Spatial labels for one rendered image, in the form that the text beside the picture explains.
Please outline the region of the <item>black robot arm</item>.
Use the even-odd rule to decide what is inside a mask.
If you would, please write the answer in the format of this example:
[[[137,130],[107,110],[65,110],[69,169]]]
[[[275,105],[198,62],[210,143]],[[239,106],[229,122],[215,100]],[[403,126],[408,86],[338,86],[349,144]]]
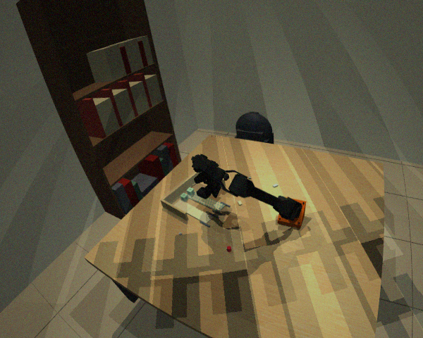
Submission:
[[[213,180],[217,181],[222,189],[229,194],[232,194],[236,197],[248,197],[251,196],[256,198],[266,204],[270,204],[279,212],[281,218],[285,218],[286,220],[294,221],[295,218],[299,218],[300,211],[302,209],[302,204],[298,201],[293,200],[290,197],[278,196],[275,197],[272,194],[265,192],[262,189],[256,188],[252,181],[248,180],[248,177],[235,171],[235,170],[223,170],[219,168],[219,164],[215,161],[210,161],[207,159],[203,154],[197,154],[191,158],[192,160],[192,167],[196,173],[199,173],[195,178],[194,181],[196,184],[203,182],[206,184],[206,178],[204,174],[207,176],[211,176]],[[223,185],[222,179],[226,173],[237,173],[233,178],[233,181],[227,190]]]

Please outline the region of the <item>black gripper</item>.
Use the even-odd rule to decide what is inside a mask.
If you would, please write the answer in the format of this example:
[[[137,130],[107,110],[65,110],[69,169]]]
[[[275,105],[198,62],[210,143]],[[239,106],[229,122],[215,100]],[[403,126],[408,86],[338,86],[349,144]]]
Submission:
[[[207,186],[205,188],[201,187],[199,190],[197,190],[197,196],[203,199],[208,199],[212,194],[214,198],[216,198],[221,189],[221,185],[217,181],[213,180],[211,176],[207,176],[204,174],[204,177],[207,180]],[[229,174],[226,173],[223,178],[225,181],[227,181],[229,179]]]

